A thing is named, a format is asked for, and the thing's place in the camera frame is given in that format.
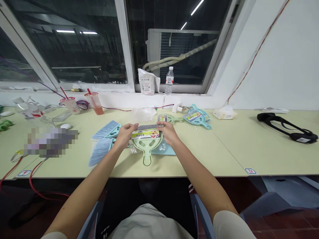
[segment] bottle cap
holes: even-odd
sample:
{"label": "bottle cap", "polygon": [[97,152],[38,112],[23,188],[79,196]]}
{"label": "bottle cap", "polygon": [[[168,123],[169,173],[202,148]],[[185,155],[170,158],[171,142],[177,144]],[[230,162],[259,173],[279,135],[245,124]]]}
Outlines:
{"label": "bottle cap", "polygon": [[18,97],[16,99],[12,99],[13,103],[16,103],[16,104],[20,104],[20,103],[23,103],[24,100],[21,98],[21,97]]}

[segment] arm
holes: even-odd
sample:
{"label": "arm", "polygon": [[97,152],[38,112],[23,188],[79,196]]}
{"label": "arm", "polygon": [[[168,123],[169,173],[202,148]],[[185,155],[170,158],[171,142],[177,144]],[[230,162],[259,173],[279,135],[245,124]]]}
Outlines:
{"label": "arm", "polygon": [[168,122],[158,122],[157,124],[164,125],[164,127],[158,127],[157,129],[164,133],[165,141],[176,153],[187,177],[205,205],[211,220],[213,221],[215,214],[222,210],[231,211],[238,215],[223,187],[182,143],[173,125]]}
{"label": "arm", "polygon": [[127,147],[137,127],[137,124],[126,124],[121,127],[114,146],[71,194],[44,235],[62,232],[68,239],[77,238],[120,154]]}

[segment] light green desk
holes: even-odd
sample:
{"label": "light green desk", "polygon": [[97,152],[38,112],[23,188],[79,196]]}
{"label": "light green desk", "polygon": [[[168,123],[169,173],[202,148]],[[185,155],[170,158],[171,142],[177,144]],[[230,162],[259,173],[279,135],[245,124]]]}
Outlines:
{"label": "light green desk", "polygon": [[[170,110],[158,110],[158,113],[170,113]],[[303,144],[290,138],[257,120],[260,111],[237,110],[234,120],[217,120],[213,110],[207,110],[211,116],[212,130],[201,126],[197,129],[186,122],[175,124],[181,140],[189,147],[201,163],[215,176],[247,176],[245,168],[254,169],[258,175],[318,175],[319,142]],[[318,112],[292,111],[281,115],[293,124],[319,134]],[[9,162],[12,154],[26,140],[26,130],[18,115],[14,128],[0,133],[0,149],[4,152],[0,167],[0,177],[13,167]],[[91,154],[91,137],[105,124],[115,120],[126,124],[132,122],[130,112],[106,110],[102,116],[93,110],[82,111],[80,115],[69,117],[65,123],[75,126],[79,131],[74,145],[59,158],[50,158],[35,172],[35,178],[84,178],[90,173],[87,166]],[[152,155],[152,164],[142,164],[142,153],[131,154],[125,149],[121,154],[112,177],[185,177],[186,174],[176,156]],[[40,158],[28,156],[10,175],[16,176],[22,170],[32,170]]]}
{"label": "light green desk", "polygon": [[[319,142],[304,144],[291,140],[289,136],[259,122],[257,114],[260,111],[236,112],[238,117],[234,120],[212,117],[211,125],[213,132],[243,168],[252,168],[258,175],[268,176],[319,174]],[[278,115],[319,135],[318,112],[293,111]],[[282,128],[279,122],[273,121],[273,124]]]}
{"label": "light green desk", "polygon": [[[159,113],[171,110],[158,110]],[[124,125],[132,122],[130,112],[106,110],[97,116],[92,109],[82,111],[80,115],[69,117],[65,123],[77,124],[73,130],[79,131],[75,144],[70,145],[65,155],[49,158],[34,173],[34,178],[84,178],[90,173],[88,162],[91,155],[91,137],[111,120]],[[175,124],[176,132],[198,160],[215,176],[246,177],[247,173],[239,165],[212,130],[203,127],[197,129],[186,122]],[[131,154],[125,149],[121,154],[111,177],[186,177],[185,171],[176,156],[152,155],[152,164],[146,167],[142,163],[143,153]],[[32,170],[42,159],[38,158],[23,168]],[[0,177],[9,170],[2,169]],[[22,168],[15,170],[17,175]]]}
{"label": "light green desk", "polygon": [[[4,111],[15,112],[15,109],[14,107],[6,107]],[[55,111],[46,114],[46,116],[52,118],[61,114],[63,111],[65,111],[65,109],[56,109]],[[10,129],[7,131],[0,132],[0,179],[3,178],[5,174],[17,163],[10,162],[10,159],[16,151],[23,149],[24,144],[27,143],[28,133],[30,133],[30,129],[33,126],[32,123],[26,121],[17,113],[8,117],[1,117],[0,121],[7,119],[12,121],[15,125],[11,126]],[[77,125],[79,124],[79,121],[80,119],[77,119],[75,116],[70,116],[63,123],[71,123],[72,125]],[[28,155],[23,158],[21,163],[14,169],[14,171],[12,171],[12,173],[6,179],[13,179],[37,158],[39,158],[38,155]]]}

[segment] electrical outlet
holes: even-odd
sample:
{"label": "electrical outlet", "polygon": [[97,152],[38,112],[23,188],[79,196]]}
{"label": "electrical outlet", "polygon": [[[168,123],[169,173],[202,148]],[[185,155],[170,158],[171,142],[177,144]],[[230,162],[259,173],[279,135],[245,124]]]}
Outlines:
{"label": "electrical outlet", "polygon": [[181,101],[177,101],[174,103],[173,108],[172,108],[172,112],[177,113],[177,111],[179,111],[177,108],[182,106],[182,102]]}

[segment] water bottle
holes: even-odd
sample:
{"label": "water bottle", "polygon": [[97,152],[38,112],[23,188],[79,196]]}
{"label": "water bottle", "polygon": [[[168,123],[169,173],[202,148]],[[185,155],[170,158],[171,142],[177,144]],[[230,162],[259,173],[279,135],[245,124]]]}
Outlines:
{"label": "water bottle", "polygon": [[165,95],[172,94],[173,82],[174,82],[174,72],[173,72],[173,67],[170,66],[169,71],[166,75]]}
{"label": "water bottle", "polygon": [[16,104],[16,112],[32,122],[35,127],[54,127],[53,123],[43,115],[43,112],[37,106],[25,102],[21,97],[13,99],[13,102]]}

